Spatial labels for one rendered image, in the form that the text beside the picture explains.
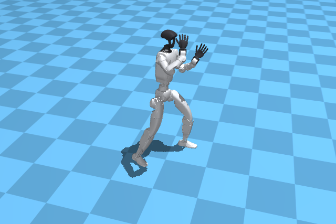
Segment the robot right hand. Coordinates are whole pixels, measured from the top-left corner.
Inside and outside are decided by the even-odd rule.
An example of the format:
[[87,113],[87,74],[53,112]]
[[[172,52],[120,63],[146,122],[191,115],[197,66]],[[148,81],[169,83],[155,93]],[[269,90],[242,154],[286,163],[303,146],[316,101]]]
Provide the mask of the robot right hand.
[[186,51],[185,48],[187,47],[187,44],[188,44],[188,36],[187,36],[187,39],[186,39],[186,35],[184,35],[184,40],[183,40],[183,34],[182,34],[182,39],[181,39],[181,35],[179,35],[179,38],[180,38],[180,41],[178,41],[177,38],[176,38],[176,41],[177,41],[177,43],[178,43],[178,45],[180,47],[180,49],[179,49],[179,55],[180,55],[181,50],[185,50]]

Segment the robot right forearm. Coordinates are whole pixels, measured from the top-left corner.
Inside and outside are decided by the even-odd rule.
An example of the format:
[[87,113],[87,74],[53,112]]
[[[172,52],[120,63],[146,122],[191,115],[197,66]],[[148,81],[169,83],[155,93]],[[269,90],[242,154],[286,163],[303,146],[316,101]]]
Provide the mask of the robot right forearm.
[[185,61],[186,61],[186,51],[185,50],[181,50],[180,52],[180,57],[174,61],[173,63],[171,63],[170,65],[168,65],[166,67],[166,70],[169,71],[173,68],[178,69]]

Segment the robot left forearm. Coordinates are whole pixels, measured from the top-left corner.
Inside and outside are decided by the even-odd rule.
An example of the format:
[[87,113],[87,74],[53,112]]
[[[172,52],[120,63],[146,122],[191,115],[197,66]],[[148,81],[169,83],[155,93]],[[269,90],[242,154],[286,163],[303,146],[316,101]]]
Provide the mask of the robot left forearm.
[[191,62],[186,63],[186,64],[184,65],[185,70],[189,71],[189,70],[191,70],[192,68],[195,68],[197,61],[198,61],[198,60],[197,60],[196,58],[194,58]]

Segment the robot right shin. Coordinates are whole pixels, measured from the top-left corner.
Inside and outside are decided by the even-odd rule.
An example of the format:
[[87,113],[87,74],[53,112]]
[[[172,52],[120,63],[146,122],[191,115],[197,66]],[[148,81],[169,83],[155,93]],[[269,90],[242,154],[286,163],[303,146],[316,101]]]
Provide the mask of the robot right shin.
[[150,138],[149,130],[148,129],[144,130],[144,133],[141,136],[141,139],[139,142],[139,148],[135,155],[137,158],[144,153],[144,151],[149,147],[153,139],[154,139],[154,136]]

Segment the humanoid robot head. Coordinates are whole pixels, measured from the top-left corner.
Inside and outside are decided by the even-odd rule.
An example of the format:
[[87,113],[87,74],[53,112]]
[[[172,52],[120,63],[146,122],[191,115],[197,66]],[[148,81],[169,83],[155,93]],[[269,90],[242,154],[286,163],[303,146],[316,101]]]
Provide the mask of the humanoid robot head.
[[[168,40],[169,44],[164,45],[163,49],[161,51],[165,51],[165,52],[169,52],[171,53],[172,51],[170,50],[170,48],[174,47],[175,44],[175,37],[177,36],[177,33],[172,31],[172,30],[165,30],[161,33],[161,37],[165,38],[166,40]],[[173,43],[171,44],[171,40],[173,40]],[[163,51],[163,52],[164,52]]]

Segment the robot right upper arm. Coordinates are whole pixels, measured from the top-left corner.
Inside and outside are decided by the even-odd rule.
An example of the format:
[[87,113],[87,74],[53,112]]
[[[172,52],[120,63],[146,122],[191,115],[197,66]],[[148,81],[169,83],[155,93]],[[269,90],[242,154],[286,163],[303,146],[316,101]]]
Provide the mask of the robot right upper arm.
[[159,55],[155,61],[158,65],[160,65],[160,67],[163,69],[163,71],[168,74],[168,75],[174,75],[175,74],[175,69],[171,69],[169,71],[166,70],[166,67],[169,65],[166,61],[166,57],[163,55]]

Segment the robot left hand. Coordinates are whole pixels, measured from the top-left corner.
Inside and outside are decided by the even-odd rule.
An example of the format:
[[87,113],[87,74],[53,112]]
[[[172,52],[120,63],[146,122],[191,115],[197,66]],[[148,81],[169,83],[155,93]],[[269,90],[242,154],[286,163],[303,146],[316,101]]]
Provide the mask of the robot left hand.
[[[196,45],[196,53],[195,53],[195,56],[193,57],[193,59],[194,58],[196,58],[198,61],[197,61],[197,63],[199,62],[199,58],[201,58],[201,57],[203,57],[204,56],[204,54],[208,51],[208,48],[206,49],[206,47],[207,46],[205,46],[205,48],[204,48],[204,46],[205,46],[205,44],[203,45],[203,47],[202,47],[202,44],[201,44],[201,46],[199,47],[199,49],[197,50],[197,47],[198,47],[198,45]],[[202,47],[202,48],[201,48]],[[204,49],[203,49],[204,48]],[[206,49],[206,50],[205,50]],[[203,50],[203,51],[202,51]],[[204,52],[204,50],[205,50],[205,52]],[[204,52],[204,53],[203,53]],[[192,59],[192,60],[193,60]],[[191,60],[191,61],[192,61]],[[196,64],[197,64],[196,63]]]

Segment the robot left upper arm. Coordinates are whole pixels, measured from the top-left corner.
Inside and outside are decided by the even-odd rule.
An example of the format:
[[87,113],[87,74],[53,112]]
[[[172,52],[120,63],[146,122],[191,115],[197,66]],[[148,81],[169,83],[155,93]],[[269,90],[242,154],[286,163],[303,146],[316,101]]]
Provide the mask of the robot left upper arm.
[[[179,57],[180,57],[180,55],[179,55],[179,52],[178,52],[178,50],[177,49],[174,49],[175,50],[175,52],[176,52],[176,59],[178,59]],[[181,72],[181,73],[184,73],[186,70],[185,70],[185,68],[184,68],[184,65],[185,64],[182,64],[180,67],[179,67],[179,72]]]

